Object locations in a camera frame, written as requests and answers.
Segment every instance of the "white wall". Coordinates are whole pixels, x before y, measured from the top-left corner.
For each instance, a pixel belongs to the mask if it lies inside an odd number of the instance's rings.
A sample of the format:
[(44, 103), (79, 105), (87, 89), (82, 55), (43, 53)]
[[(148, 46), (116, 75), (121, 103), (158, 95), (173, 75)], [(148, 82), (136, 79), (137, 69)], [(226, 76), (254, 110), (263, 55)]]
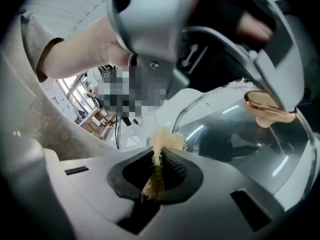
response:
[(55, 97), (56, 101), (59, 103), (56, 107), (60, 110), (60, 112), (65, 117), (69, 118), (72, 121), (75, 121), (77, 116), (73, 110), (74, 106), (66, 98), (64, 92), (61, 90), (56, 80), (48, 78), (40, 85), (50, 100)]

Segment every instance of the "pixelated area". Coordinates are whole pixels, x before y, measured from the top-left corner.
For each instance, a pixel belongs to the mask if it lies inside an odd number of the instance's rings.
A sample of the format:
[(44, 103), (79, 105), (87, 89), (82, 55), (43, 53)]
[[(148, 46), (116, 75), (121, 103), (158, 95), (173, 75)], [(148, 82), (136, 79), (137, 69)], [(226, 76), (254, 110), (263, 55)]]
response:
[(110, 112), (124, 117), (143, 117), (162, 105), (166, 97), (163, 81), (139, 66), (128, 66), (105, 74), (97, 97)]

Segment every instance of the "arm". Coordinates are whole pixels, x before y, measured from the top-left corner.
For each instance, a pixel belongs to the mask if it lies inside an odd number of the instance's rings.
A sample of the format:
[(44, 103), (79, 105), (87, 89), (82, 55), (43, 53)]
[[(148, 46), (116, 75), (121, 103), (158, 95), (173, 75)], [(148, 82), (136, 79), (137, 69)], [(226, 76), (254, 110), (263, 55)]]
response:
[(127, 66), (129, 56), (119, 45), (107, 17), (102, 17), (65, 41), (49, 43), (41, 55), (37, 70), (53, 79), (68, 78), (109, 63)]

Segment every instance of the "sawdust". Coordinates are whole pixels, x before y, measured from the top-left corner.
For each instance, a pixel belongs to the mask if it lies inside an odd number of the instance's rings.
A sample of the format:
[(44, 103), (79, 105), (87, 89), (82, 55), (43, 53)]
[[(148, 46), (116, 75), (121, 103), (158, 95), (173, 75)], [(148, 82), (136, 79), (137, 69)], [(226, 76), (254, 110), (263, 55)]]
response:
[(187, 145), (180, 133), (170, 134), (169, 130), (165, 128), (158, 129), (153, 133), (150, 144), (153, 150), (153, 173), (144, 186), (142, 194), (147, 196), (148, 199), (157, 199), (165, 191), (162, 176), (162, 148), (173, 148), (184, 151)]

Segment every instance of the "wooden furniture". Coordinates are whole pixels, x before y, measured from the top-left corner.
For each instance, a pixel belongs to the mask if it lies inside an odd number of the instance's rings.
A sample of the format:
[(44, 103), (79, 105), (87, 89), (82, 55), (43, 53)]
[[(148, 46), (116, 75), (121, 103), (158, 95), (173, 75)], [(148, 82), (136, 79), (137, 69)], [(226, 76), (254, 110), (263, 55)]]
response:
[(105, 108), (95, 108), (79, 126), (100, 140), (103, 140), (108, 130), (114, 125), (115, 118), (115, 113), (110, 113)]

